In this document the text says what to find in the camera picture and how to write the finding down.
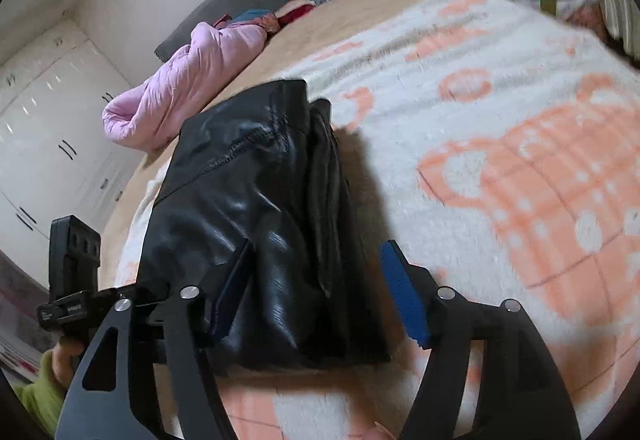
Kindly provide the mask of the right hand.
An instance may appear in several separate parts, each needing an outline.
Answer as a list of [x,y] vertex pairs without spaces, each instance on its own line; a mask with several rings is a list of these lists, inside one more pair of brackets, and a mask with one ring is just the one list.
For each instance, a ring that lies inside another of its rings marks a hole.
[[378,439],[395,440],[395,436],[379,422],[374,423],[374,430]]

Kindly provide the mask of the green sleeve forearm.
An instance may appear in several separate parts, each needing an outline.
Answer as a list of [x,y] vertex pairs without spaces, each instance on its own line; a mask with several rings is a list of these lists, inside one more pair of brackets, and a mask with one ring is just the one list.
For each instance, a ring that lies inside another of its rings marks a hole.
[[51,366],[52,350],[43,353],[35,382],[12,387],[29,416],[50,438],[55,436],[68,390],[58,385],[54,378]]

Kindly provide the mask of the left hand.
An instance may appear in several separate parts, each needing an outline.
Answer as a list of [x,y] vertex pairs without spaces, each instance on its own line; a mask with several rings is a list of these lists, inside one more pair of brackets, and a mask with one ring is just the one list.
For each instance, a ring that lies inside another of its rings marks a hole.
[[58,385],[63,389],[70,387],[75,374],[75,362],[83,352],[84,345],[68,337],[61,337],[53,348],[52,372]]

